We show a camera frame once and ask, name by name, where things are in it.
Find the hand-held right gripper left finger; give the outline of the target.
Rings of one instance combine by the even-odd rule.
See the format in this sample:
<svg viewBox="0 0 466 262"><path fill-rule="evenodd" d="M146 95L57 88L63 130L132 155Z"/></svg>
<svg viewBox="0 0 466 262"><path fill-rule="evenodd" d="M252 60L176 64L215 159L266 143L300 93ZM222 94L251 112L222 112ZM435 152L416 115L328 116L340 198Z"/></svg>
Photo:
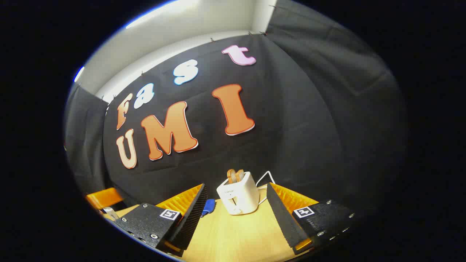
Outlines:
<svg viewBox="0 0 466 262"><path fill-rule="evenodd" d="M114 224L148 246L183 255L207 200L205 184L200 184L156 205L142 203Z"/></svg>

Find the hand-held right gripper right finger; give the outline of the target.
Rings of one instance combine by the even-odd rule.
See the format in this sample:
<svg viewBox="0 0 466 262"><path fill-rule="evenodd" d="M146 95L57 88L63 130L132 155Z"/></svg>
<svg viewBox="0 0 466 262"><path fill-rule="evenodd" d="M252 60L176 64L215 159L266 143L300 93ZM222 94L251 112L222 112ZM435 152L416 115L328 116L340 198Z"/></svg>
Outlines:
<svg viewBox="0 0 466 262"><path fill-rule="evenodd" d="M284 186L268 183L266 198L295 255L317 252L347 234L356 213L336 201L318 202Z"/></svg>

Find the white toaster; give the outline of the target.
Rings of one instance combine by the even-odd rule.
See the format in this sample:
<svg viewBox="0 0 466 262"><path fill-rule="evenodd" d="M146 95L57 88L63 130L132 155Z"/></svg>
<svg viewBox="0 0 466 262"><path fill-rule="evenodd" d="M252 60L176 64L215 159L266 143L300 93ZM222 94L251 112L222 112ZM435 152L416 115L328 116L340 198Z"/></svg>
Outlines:
<svg viewBox="0 0 466 262"><path fill-rule="evenodd" d="M261 200L258 187L249 171L242 181L228 184L228 179L217 187L217 193L231 215L249 214L258 208Z"/></svg>

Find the blue cloth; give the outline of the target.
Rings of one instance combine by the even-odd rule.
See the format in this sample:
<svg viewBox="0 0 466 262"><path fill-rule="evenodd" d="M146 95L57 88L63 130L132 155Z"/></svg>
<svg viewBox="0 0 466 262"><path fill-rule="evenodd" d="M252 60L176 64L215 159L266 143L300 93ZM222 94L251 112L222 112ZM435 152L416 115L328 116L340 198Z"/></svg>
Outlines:
<svg viewBox="0 0 466 262"><path fill-rule="evenodd" d="M216 206L216 201L215 199L208 199L206 202L205 202L205 205L204 205L204 208L203 208L203 211L201 213L201 218L206 216L207 214L210 214L214 211L215 209L215 206Z"/></svg>

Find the black backdrop cloth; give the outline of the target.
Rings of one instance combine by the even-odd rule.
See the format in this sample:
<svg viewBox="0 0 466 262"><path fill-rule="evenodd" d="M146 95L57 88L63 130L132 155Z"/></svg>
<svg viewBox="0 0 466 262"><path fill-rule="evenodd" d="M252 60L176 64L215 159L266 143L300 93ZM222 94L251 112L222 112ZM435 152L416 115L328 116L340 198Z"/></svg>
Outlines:
<svg viewBox="0 0 466 262"><path fill-rule="evenodd" d="M171 0L85 63L63 149L83 194L158 204L230 168L375 210L406 150L391 70L348 28L294 0Z"/></svg>

